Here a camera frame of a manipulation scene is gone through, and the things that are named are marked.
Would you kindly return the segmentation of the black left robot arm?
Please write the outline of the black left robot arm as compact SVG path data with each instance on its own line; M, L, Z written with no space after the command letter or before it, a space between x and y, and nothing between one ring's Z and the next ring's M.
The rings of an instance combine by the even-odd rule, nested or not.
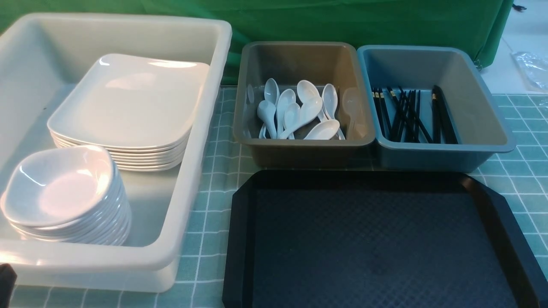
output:
M0 265L0 307L8 308L17 274L10 264Z

